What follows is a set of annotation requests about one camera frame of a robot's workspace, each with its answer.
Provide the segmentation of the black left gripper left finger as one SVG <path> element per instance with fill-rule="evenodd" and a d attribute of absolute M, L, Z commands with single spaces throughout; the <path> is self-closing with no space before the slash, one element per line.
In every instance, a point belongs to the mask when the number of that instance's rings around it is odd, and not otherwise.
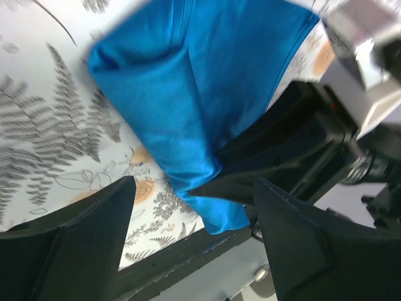
<path fill-rule="evenodd" d="M 135 198 L 125 176 L 1 233 L 1 300 L 111 300 Z"/>

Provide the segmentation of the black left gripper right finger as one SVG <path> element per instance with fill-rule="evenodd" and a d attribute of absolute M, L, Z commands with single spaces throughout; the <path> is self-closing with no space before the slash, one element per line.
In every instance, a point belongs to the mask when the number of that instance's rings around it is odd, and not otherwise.
<path fill-rule="evenodd" d="M 399 300 L 400 234 L 300 201 L 265 179 L 254 203 L 278 300 Z"/>

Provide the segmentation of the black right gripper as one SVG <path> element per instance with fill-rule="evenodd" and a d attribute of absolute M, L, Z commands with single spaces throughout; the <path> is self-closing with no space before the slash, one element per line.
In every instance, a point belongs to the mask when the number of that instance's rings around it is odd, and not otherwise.
<path fill-rule="evenodd" d="M 254 181 L 263 178 L 310 204 L 338 183 L 400 186 L 400 126 L 381 124 L 357 139 L 357 126 L 328 87 L 293 81 L 269 109 L 288 103 L 277 121 L 258 120 L 216 154 L 222 169 L 268 155 L 255 170 L 220 174 L 191 196 L 254 206 Z"/>

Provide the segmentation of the blue cloth napkin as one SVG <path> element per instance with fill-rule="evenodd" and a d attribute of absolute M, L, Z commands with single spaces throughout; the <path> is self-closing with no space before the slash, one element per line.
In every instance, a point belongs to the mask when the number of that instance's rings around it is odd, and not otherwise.
<path fill-rule="evenodd" d="M 244 207 L 189 191 L 215 178 L 215 151 L 266 111 L 319 18 L 287 1 L 150 1 L 90 50 L 99 89 L 217 235 L 249 225 Z"/>

